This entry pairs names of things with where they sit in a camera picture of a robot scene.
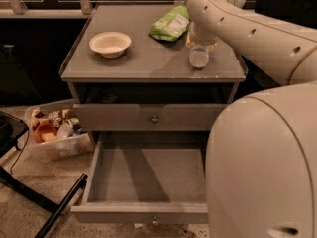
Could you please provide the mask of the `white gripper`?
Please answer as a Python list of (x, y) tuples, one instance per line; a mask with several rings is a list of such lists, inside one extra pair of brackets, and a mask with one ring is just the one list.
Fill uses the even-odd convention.
[(191, 49), (197, 45), (212, 51), (217, 46), (217, 38), (213, 34), (208, 36), (207, 32), (204, 32), (194, 22), (191, 22), (188, 27), (185, 46)]

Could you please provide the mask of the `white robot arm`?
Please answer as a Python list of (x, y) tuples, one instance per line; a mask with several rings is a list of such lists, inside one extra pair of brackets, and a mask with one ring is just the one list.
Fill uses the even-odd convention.
[(316, 238), (317, 31), (244, 10), (246, 0), (188, 0), (189, 35), (220, 38), (278, 82), (225, 108), (208, 139), (212, 238)]

